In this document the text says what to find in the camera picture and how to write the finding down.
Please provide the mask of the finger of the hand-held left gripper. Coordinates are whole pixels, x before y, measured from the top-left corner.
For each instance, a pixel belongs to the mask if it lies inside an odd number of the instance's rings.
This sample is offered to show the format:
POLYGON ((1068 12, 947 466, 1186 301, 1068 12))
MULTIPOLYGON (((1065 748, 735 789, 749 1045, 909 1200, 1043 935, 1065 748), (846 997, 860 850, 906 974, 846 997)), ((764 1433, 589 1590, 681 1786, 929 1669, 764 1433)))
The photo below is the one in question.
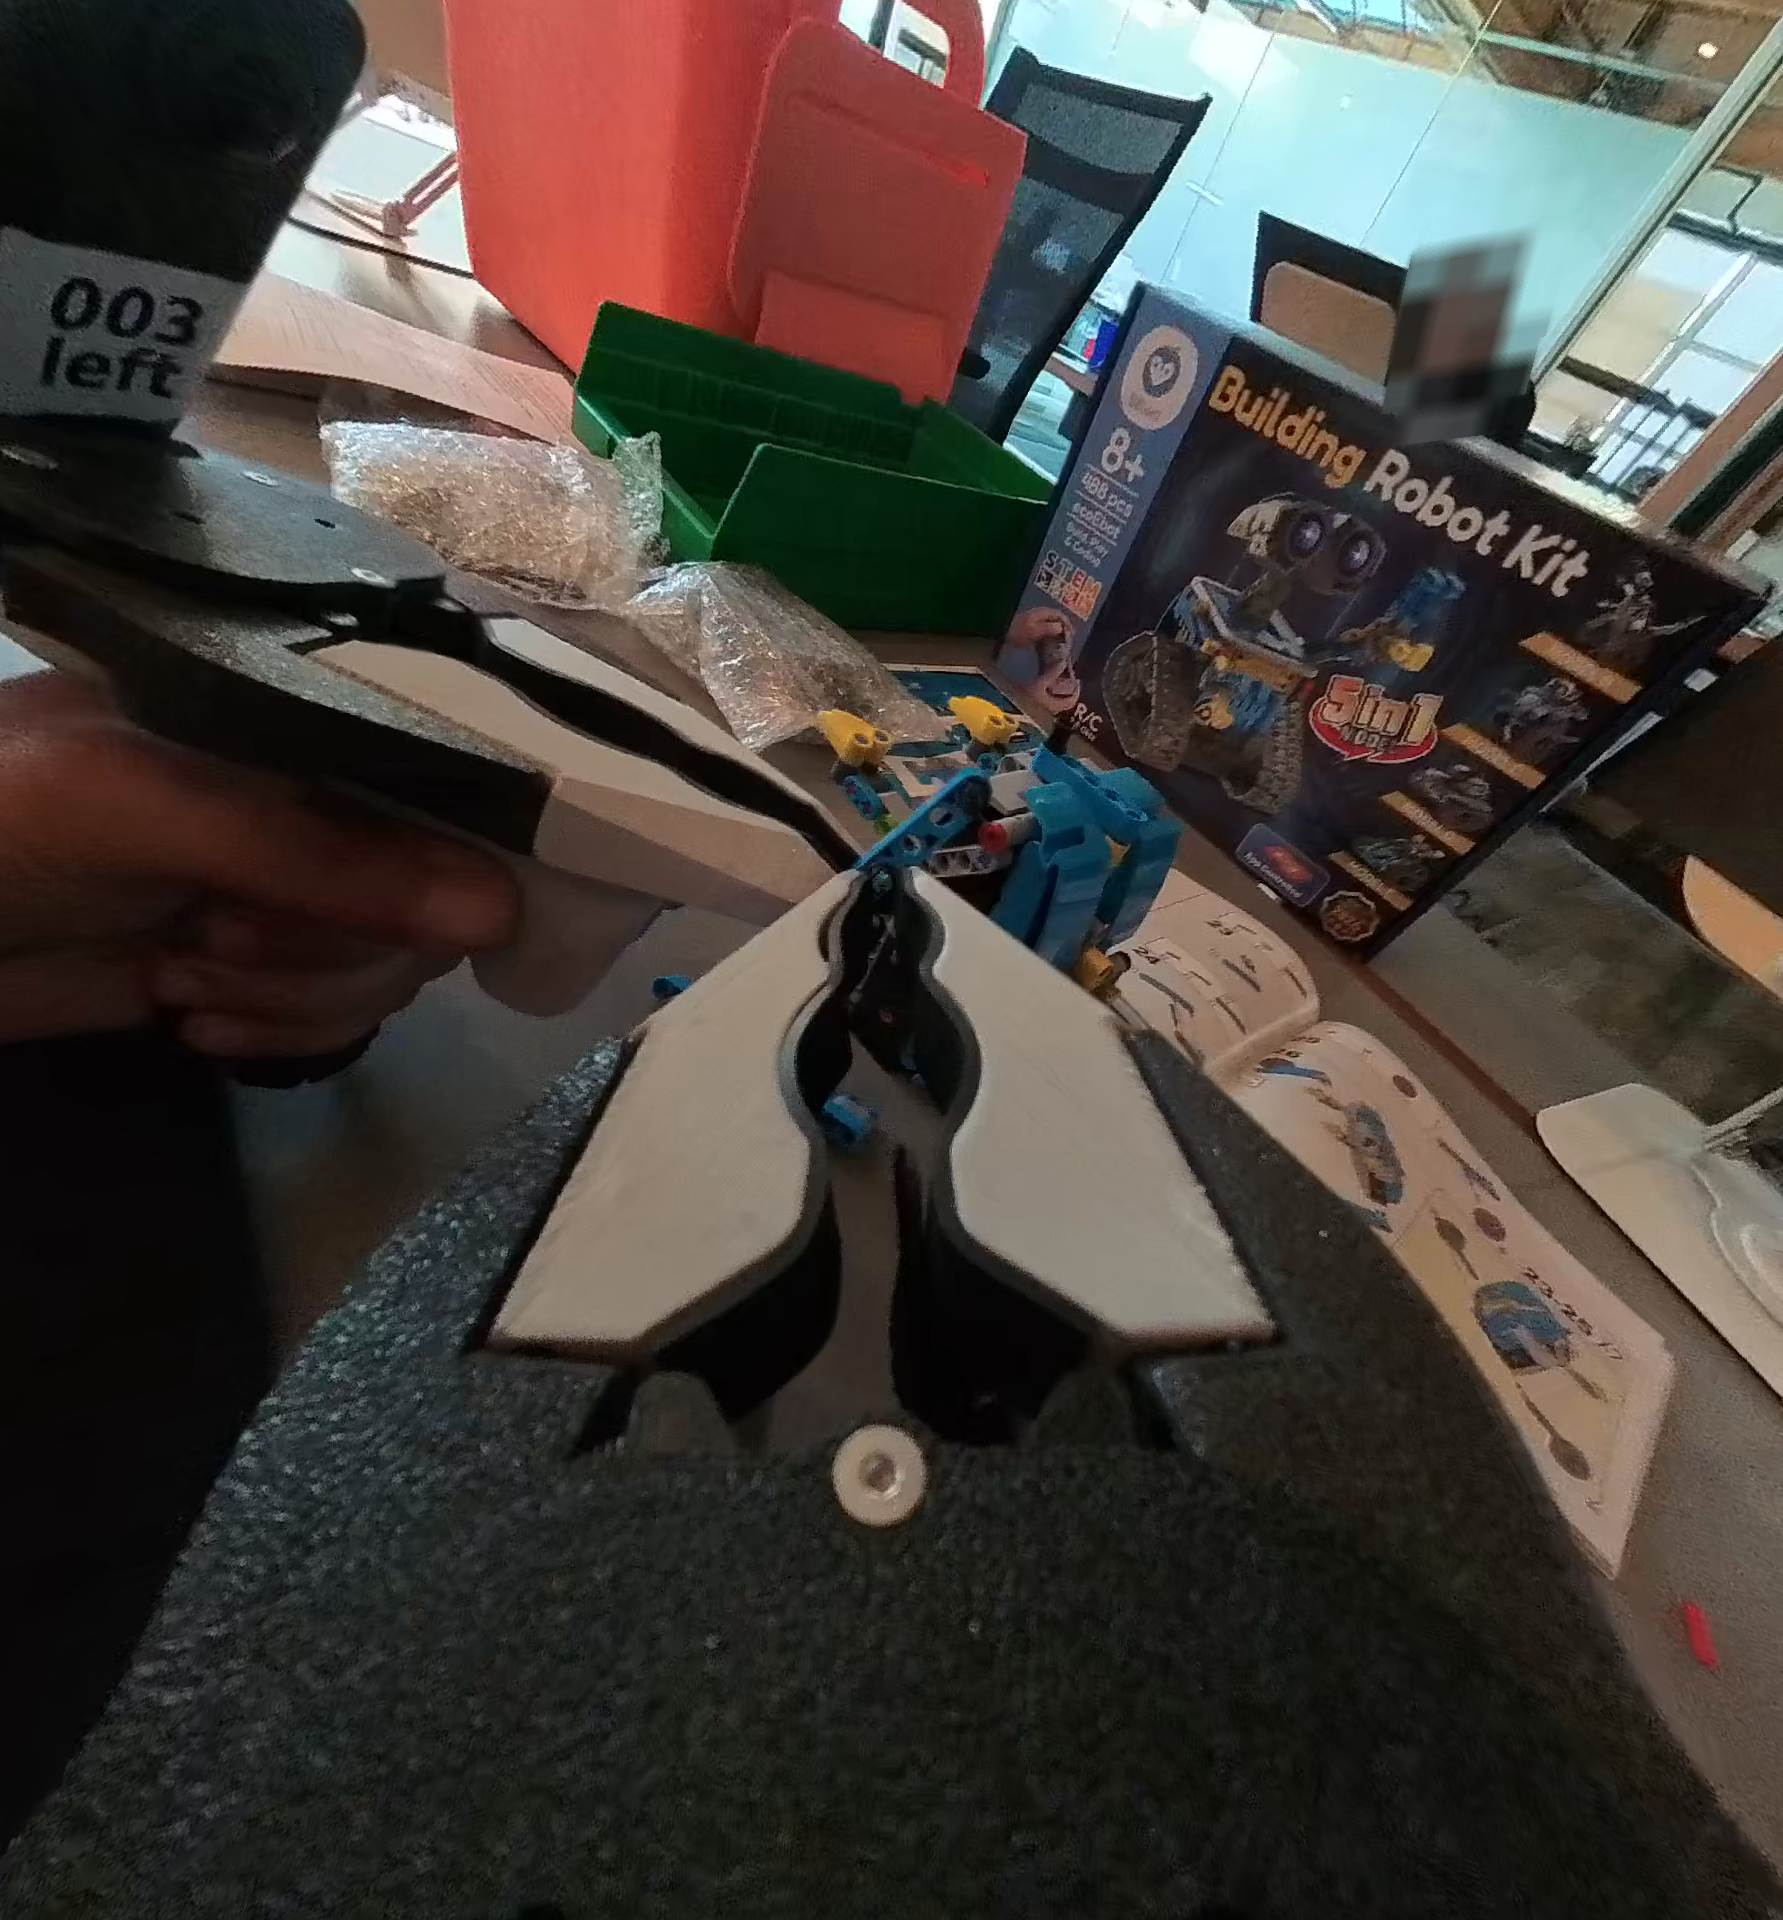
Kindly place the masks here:
POLYGON ((769 925, 854 866, 828 808, 726 727, 567 641, 484 662, 341 641, 321 662, 543 773, 532 859, 769 925))
POLYGON ((456 727, 543 779, 547 866, 840 866, 819 803, 719 723, 516 614, 456 605, 456 727))

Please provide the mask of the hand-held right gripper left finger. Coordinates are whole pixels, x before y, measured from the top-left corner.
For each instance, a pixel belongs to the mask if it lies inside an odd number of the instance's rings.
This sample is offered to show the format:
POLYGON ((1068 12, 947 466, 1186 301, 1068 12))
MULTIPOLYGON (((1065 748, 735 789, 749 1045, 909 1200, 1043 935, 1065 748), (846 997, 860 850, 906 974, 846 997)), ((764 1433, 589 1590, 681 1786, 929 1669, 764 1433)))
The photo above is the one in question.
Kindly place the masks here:
POLYGON ((829 1195, 854 1065, 840 875, 637 1024, 490 1326, 498 1354, 652 1364, 775 1281, 829 1195))

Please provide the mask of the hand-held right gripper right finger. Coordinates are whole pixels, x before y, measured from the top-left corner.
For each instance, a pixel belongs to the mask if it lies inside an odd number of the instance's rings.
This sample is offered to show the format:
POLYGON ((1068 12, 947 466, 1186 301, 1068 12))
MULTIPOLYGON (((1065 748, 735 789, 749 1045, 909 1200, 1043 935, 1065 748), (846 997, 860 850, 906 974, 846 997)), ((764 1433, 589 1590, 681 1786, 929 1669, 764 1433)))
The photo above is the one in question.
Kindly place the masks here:
POLYGON ((954 1246, 1107 1357, 1261 1346, 1273 1320, 1125 1028, 926 871, 909 1050, 944 1115, 954 1246))

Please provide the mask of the grey desk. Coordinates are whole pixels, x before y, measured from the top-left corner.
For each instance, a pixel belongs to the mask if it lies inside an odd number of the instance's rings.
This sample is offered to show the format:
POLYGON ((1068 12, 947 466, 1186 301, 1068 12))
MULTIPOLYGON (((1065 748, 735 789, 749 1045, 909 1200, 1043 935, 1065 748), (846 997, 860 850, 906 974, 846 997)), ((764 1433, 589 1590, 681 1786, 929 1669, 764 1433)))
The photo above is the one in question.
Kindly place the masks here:
MULTIPOLYGON (((1400 1052, 1544 1226, 1670 1346, 1678 1375, 1626 1570, 1605 1590, 1645 1688, 1783 1878, 1783 1403, 1559 1173, 1537 1115, 1639 1079, 1496 951, 1431 913, 1354 965, 1268 902, 1200 834, 1186 875, 1298 946, 1321 1013, 1400 1052), (1696 1600, 1723 1671, 1678 1616, 1696 1600)), ((523 1019, 458 969, 388 1023, 370 1055, 300 1091, 236 1087, 240 1164, 280 1348, 427 1195, 562 1077, 652 1007, 652 977, 702 974, 751 928, 675 910, 562 1019, 523 1019)))

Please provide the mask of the person's left hand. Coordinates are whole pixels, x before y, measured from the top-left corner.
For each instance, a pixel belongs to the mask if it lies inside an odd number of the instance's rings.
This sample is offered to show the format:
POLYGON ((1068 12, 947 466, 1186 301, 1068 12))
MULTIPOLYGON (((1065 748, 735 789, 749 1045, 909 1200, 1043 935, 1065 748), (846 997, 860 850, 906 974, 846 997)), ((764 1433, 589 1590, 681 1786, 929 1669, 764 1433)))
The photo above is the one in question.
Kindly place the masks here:
POLYGON ((474 848, 162 742, 74 673, 0 680, 0 1044, 328 1065, 516 921, 474 848))

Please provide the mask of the green box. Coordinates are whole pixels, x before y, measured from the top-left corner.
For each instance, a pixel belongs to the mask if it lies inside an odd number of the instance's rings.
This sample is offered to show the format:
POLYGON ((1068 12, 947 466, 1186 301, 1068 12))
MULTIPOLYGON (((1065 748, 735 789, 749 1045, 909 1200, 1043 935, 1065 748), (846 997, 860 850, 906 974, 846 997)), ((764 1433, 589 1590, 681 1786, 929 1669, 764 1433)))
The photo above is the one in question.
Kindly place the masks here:
POLYGON ((576 435, 658 438, 677 564, 758 564, 845 631, 995 641, 1053 482, 940 403, 628 303, 596 309, 576 435))

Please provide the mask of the blue sticker sheet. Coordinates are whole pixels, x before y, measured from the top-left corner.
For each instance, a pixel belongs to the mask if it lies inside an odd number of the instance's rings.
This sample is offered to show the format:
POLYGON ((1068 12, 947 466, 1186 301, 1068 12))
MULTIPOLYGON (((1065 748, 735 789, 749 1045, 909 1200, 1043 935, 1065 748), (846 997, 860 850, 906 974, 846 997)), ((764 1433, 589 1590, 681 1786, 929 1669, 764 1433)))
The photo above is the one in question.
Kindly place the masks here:
POLYGON ((1027 717, 1017 693, 983 667, 894 662, 887 673, 937 717, 937 731, 900 753, 1033 758, 1047 731, 1027 717))

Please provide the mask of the blue yellow toy vehicle model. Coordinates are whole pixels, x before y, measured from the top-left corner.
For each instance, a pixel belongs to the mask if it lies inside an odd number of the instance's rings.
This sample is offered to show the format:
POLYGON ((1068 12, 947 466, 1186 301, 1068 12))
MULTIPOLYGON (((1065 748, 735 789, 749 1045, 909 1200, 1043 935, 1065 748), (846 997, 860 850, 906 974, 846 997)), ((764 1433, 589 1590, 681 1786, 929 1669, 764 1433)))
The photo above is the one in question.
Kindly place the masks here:
POLYGON ((819 737, 832 753, 845 798, 876 828, 876 842, 954 773, 990 770, 991 798, 979 841, 906 875, 957 888, 1089 996, 1117 991, 1125 974, 1121 952, 1182 848, 1182 823, 1143 773, 1095 770, 1053 748, 1053 737, 1033 758, 906 758, 900 748, 920 739, 894 742, 876 723, 838 710, 819 717, 819 737))

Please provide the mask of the open instruction booklet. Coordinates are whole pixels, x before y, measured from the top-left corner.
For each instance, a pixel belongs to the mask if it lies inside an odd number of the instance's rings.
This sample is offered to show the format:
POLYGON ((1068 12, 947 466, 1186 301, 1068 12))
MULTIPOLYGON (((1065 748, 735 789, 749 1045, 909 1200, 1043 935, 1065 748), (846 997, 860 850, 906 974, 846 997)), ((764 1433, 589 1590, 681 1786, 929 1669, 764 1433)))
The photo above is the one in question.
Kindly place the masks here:
POLYGON ((1170 875, 1111 961, 1118 1023, 1170 1044, 1384 1240, 1618 1577, 1675 1395, 1662 1336, 1533 1218, 1419 1069, 1321 1015, 1309 965, 1250 913, 1170 875))

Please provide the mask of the orange plastic case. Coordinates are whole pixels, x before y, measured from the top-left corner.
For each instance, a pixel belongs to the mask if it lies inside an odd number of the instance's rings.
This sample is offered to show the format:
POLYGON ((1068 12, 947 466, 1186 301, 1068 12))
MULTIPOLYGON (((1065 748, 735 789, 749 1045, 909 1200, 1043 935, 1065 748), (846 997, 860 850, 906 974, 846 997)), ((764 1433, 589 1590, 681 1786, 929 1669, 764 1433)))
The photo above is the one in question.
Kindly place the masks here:
POLYGON ((840 2, 448 2, 471 273, 565 369, 603 306, 947 403, 1027 139, 985 13, 940 84, 840 2))

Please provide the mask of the white tray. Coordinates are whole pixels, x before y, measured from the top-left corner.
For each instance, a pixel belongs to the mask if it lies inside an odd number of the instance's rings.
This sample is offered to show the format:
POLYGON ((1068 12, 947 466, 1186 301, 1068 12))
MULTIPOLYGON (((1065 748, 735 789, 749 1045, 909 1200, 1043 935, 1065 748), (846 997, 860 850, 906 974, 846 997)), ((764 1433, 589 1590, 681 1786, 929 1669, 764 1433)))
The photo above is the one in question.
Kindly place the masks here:
POLYGON ((1696 1153, 1747 1159, 1749 1124, 1780 1105, 1783 1087, 1726 1122, 1700 1122, 1675 1099, 1630 1084, 1552 1105, 1537 1130, 1549 1159, 1783 1403, 1783 1329, 1723 1260, 1711 1199, 1691 1173, 1696 1153))

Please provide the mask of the dark printed toy box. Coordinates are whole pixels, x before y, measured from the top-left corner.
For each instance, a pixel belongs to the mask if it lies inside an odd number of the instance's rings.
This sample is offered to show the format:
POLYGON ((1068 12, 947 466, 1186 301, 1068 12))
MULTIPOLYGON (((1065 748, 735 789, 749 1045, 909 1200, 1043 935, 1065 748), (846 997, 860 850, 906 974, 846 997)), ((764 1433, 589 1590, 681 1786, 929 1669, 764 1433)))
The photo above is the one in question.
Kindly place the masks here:
POLYGON ((1662 717, 1769 585, 1257 324, 1136 286, 999 678, 1379 952, 1662 717))

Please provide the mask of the black mesh office chair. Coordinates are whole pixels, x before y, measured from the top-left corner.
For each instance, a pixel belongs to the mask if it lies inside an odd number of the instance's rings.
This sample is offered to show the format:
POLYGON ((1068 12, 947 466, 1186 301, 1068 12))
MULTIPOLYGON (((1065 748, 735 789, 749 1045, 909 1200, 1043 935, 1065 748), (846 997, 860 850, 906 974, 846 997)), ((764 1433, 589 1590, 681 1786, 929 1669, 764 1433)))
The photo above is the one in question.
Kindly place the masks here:
POLYGON ((947 405, 1001 443, 1213 95, 1134 90, 1017 49, 985 111, 1022 130, 1027 160, 947 405))

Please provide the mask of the white round dish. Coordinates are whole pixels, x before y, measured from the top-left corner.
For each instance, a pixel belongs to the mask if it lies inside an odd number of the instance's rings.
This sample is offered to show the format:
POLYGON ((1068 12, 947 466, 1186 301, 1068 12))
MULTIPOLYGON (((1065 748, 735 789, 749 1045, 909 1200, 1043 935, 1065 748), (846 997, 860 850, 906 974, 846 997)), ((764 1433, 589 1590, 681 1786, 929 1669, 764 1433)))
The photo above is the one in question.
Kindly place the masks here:
POLYGON ((1711 1234, 1723 1260, 1783 1329, 1783 1186, 1730 1153, 1696 1153, 1691 1173, 1711 1199, 1711 1234))

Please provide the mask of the thin wooden board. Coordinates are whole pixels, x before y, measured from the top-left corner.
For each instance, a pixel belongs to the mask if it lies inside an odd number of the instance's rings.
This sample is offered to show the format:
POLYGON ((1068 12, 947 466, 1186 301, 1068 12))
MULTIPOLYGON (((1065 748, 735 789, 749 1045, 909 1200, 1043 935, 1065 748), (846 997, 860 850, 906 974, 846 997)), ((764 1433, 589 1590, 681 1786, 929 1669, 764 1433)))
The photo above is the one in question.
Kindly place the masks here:
POLYGON ((1700 857, 1685 857, 1678 882, 1696 941, 1734 974, 1783 997, 1783 918, 1700 857))

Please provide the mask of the dark brown board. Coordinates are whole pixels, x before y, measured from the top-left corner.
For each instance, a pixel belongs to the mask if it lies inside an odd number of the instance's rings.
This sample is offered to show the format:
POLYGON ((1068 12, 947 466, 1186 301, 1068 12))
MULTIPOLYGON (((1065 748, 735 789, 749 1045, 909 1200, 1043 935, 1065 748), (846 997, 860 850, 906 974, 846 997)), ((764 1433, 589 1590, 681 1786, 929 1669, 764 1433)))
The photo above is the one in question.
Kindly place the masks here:
POLYGON ((1613 758, 1557 823, 1655 910, 1681 913, 1700 859, 1783 918, 1783 633, 1613 758))

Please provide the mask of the tan backed black chair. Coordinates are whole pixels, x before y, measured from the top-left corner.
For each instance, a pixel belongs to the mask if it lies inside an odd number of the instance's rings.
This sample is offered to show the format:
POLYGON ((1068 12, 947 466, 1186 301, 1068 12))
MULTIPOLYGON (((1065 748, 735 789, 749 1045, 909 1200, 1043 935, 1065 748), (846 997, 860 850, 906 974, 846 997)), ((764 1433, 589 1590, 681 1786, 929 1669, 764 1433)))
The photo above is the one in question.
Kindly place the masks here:
POLYGON ((1276 215, 1257 216, 1250 320, 1384 384, 1408 267, 1276 215))

